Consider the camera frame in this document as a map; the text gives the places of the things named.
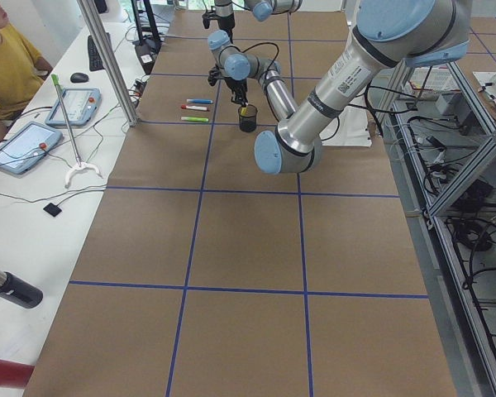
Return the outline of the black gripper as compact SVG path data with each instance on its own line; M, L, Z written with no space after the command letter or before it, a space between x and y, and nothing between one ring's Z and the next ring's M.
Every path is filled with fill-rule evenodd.
M233 4L216 3L215 13L219 28L228 34L230 41L233 41L233 29L236 25Z
M247 82L246 79L234 80L232 78L225 78L227 87L231 90L231 102L237 103L242 107L247 106Z

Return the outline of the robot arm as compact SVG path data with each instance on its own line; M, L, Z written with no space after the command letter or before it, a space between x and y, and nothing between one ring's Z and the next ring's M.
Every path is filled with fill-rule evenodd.
M216 30L207 39L215 60L208 81L225 79L240 105L247 104L245 81L259 81L279 123L256 137L255 162L267 174L299 174L319 163L321 133L379 71L461 59L471 11L470 1L360 1L344 52L301 104L275 61L239 51L226 31Z
M209 29L211 21L216 21L218 28L226 32L229 39L233 41L233 30L236 26L235 3L235 1L231 0L214 1L211 8L207 9L202 15L203 27ZM296 12L302 4L302 0L254 0L244 1L240 8L251 12L258 22L263 22L271 15Z

